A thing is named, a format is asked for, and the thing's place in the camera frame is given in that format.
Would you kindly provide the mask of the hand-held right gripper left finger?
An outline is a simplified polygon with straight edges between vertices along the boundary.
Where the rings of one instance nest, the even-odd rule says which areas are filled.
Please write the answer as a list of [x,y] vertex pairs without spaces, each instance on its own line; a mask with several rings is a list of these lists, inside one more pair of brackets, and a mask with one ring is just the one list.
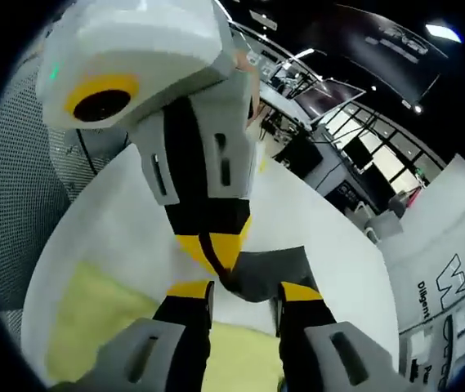
[[90,370],[51,391],[200,391],[211,352],[215,283],[171,286],[152,318],[105,343]]

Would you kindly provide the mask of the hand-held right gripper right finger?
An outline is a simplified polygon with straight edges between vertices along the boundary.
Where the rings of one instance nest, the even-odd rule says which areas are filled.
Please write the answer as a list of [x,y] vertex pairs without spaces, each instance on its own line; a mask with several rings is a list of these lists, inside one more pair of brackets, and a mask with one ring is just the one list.
[[278,287],[279,356],[287,391],[416,391],[391,355],[349,322],[337,322],[315,289]]

